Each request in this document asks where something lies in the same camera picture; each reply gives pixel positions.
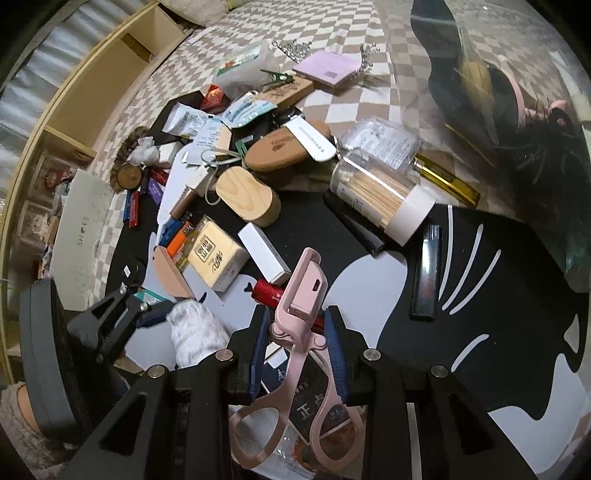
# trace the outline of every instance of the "wooden shelf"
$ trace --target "wooden shelf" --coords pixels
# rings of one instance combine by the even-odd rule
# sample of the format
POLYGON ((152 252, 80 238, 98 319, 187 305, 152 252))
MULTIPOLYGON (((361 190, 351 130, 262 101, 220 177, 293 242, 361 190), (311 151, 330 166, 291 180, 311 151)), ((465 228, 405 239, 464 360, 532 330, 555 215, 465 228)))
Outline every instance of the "wooden shelf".
MULTIPOLYGON (((43 149, 77 164, 89 164, 102 151, 124 109, 149 75, 187 34, 151 2, 117 26, 70 74, 33 129, 12 178, 0 221, 0 278, 8 260, 27 178, 43 149)), ((18 328, 7 315, 7 287, 0 282, 0 366, 13 381, 9 355, 20 353, 18 328)))

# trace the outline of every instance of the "curtain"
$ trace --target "curtain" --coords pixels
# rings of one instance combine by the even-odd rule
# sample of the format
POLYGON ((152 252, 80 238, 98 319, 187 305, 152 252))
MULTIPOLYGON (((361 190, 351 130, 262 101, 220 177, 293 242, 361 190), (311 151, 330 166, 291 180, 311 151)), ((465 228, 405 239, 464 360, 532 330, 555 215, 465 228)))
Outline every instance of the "curtain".
POLYGON ((43 110, 70 72, 148 1, 89 0, 81 4, 51 30, 8 82, 0 98, 0 197, 8 192, 18 160, 43 110))

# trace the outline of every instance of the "blue gripper pad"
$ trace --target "blue gripper pad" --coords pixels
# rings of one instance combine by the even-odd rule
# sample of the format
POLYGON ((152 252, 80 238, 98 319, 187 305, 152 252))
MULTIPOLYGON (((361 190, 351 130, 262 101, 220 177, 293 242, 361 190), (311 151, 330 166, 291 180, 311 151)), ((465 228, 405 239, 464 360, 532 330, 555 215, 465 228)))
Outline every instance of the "blue gripper pad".
POLYGON ((271 310, 269 307, 265 307, 265 311, 262 314, 261 327, 256 336, 255 348, 252 351, 251 362, 249 364, 248 394, 251 401, 255 401, 261 389, 262 367, 265 363, 265 353, 269 344, 269 327, 271 323, 271 310))
POLYGON ((330 366, 332 367, 333 377, 335 378, 336 392, 343 403, 347 403, 349 401, 347 364, 345 363, 345 356, 340 346, 335 321, 330 314, 330 309, 324 311, 324 336, 326 337, 326 345, 329 349, 330 366))

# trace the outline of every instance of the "white sock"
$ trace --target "white sock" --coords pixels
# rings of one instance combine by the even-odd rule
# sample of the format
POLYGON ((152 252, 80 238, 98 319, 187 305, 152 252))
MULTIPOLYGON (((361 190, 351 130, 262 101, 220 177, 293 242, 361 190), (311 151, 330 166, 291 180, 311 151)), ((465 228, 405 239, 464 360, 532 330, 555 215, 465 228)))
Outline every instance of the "white sock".
POLYGON ((222 322, 196 300, 177 303, 166 317, 179 368, 197 365, 205 357, 226 348, 230 337, 222 322))

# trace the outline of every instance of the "white packet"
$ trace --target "white packet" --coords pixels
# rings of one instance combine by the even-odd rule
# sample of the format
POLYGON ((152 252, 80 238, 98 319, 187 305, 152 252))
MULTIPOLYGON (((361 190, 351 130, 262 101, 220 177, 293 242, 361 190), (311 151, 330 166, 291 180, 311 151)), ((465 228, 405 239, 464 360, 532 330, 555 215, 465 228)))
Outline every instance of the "white packet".
POLYGON ((212 83, 220 87, 228 98, 234 100, 249 90, 258 90, 264 83, 269 82, 269 74, 261 69, 272 72, 279 72, 280 69, 274 52, 264 40, 228 55, 221 63, 212 83))
POLYGON ((194 138, 209 116, 201 110, 177 103, 170 111, 162 131, 179 137, 194 138))
POLYGON ((360 148, 396 170, 405 170, 421 147, 421 140, 402 125, 375 116, 357 122, 340 143, 349 151, 360 148))
POLYGON ((232 103, 219 118, 226 127, 239 128, 249 124, 255 118, 277 108, 277 105, 266 100, 258 100, 253 92, 246 92, 232 103))

